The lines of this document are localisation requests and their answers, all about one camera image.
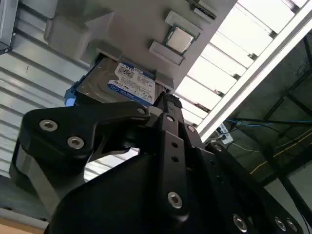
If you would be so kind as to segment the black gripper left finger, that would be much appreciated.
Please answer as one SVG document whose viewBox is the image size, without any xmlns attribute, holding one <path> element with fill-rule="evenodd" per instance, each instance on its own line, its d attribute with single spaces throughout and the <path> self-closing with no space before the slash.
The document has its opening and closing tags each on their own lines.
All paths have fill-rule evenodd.
<svg viewBox="0 0 312 234">
<path fill-rule="evenodd" d="M 129 101 L 32 110 L 22 118 L 10 174 L 32 187 L 52 217 L 70 192 L 136 156 L 155 156 L 160 177 L 184 177 L 184 140 L 170 96 L 151 107 Z"/>
</svg>

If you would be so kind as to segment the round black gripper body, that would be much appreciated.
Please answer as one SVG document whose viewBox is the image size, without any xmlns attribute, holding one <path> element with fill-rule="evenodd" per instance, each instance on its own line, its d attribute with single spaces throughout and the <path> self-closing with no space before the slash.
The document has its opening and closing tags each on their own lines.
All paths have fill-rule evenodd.
<svg viewBox="0 0 312 234">
<path fill-rule="evenodd" d="M 68 194 L 50 234 L 209 234 L 193 169 L 160 177 L 155 156 L 136 156 Z"/>
</svg>

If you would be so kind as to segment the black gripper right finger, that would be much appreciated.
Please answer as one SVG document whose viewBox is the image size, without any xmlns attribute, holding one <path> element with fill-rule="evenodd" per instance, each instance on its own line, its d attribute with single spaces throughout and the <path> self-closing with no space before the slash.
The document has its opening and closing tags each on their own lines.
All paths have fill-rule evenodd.
<svg viewBox="0 0 312 234">
<path fill-rule="evenodd" d="M 204 144 L 169 97 L 193 169 L 201 220 L 210 234 L 302 234 L 297 220 L 220 144 Z"/>
</svg>

